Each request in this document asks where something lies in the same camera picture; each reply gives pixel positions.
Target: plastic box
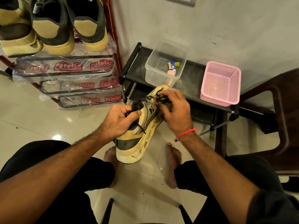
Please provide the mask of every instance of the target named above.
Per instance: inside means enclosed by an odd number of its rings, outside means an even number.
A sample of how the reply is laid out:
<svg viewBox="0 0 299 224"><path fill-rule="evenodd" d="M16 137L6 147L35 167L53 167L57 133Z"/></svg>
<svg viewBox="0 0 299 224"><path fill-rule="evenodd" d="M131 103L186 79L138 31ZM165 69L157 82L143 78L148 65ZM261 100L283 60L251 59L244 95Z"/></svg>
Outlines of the plastic box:
<svg viewBox="0 0 299 224"><path fill-rule="evenodd" d="M240 100L241 70L214 61L207 63L200 99L220 106L236 105Z"/></svg>
<svg viewBox="0 0 299 224"><path fill-rule="evenodd" d="M188 52L189 48L170 40L162 39L145 63L145 81L153 86L165 84L170 88L173 87L181 77ZM167 74L170 61L180 62L180 66L176 67L174 76Z"/></svg>

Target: plastic basket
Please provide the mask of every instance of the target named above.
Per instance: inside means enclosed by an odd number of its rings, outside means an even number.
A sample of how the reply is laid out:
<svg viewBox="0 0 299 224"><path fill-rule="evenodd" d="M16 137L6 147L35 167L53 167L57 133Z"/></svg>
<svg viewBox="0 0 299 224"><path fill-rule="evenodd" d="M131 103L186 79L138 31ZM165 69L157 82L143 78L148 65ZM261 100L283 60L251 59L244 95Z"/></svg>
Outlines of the plastic basket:
<svg viewBox="0 0 299 224"><path fill-rule="evenodd" d="M236 105L240 100L241 70L214 61L207 63L200 99L220 106Z"/></svg>

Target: red thread bracelet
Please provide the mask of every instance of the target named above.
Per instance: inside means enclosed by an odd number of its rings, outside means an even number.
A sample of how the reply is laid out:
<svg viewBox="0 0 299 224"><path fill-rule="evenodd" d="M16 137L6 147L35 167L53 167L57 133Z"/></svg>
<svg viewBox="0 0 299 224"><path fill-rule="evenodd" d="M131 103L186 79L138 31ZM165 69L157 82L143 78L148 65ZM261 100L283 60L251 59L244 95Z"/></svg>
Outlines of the red thread bracelet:
<svg viewBox="0 0 299 224"><path fill-rule="evenodd" d="M193 128L193 129L191 129L191 130L187 130L187 131L181 133L176 139L174 139L174 141L175 141L175 142L179 141L179 138L180 138L181 136L183 136L183 135L185 135L185 134L187 134L187 133L189 133L189 132L191 132L191 131L194 131L194 132L195 132L195 131L197 131L197 129Z"/></svg>

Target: bare foot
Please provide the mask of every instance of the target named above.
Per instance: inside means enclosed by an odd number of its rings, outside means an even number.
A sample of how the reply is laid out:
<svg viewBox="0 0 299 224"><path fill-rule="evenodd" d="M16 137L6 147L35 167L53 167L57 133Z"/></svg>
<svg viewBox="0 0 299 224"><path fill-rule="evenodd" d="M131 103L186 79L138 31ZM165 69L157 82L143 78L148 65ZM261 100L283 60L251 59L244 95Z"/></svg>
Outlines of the bare foot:
<svg viewBox="0 0 299 224"><path fill-rule="evenodd" d="M177 188L177 185L176 185L176 178L174 176L174 169L176 169L179 165L182 164L182 154L179 150L172 147L171 143L169 142L166 146L166 156L169 165L166 184L170 188L175 189Z"/></svg>
<svg viewBox="0 0 299 224"><path fill-rule="evenodd" d="M117 177L116 177L116 172L117 172L117 168L119 165L119 161L116 158L116 146L113 146L112 148L108 149L105 152L104 155L104 159L105 162L110 162L113 164L114 166L114 170L115 170L115 177L113 182L111 183L111 185L108 188L112 188L113 186L115 186L115 184L117 183Z"/></svg>

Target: red metal frame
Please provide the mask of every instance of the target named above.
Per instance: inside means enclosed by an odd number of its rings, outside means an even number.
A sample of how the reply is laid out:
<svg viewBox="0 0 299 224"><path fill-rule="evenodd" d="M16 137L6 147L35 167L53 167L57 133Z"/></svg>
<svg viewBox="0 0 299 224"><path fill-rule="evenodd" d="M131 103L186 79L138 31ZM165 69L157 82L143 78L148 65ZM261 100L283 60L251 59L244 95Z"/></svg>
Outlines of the red metal frame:
<svg viewBox="0 0 299 224"><path fill-rule="evenodd" d="M118 45L118 37L116 32L116 24L114 20L114 12L111 0L102 0L105 16L106 16L106 26L108 29L108 32L111 34L115 44L116 44L116 53L114 53L114 59L116 62L116 69L118 76L121 75L121 71L123 70L123 65L121 63L121 53L119 51L119 45ZM0 61L5 64L7 67L9 67L11 70L14 69L14 63L12 63L9 59L7 59L5 56L0 56ZM38 90L40 89L39 84L36 82L31 83L35 88ZM55 103L58 103L58 100L56 98L51 98Z"/></svg>

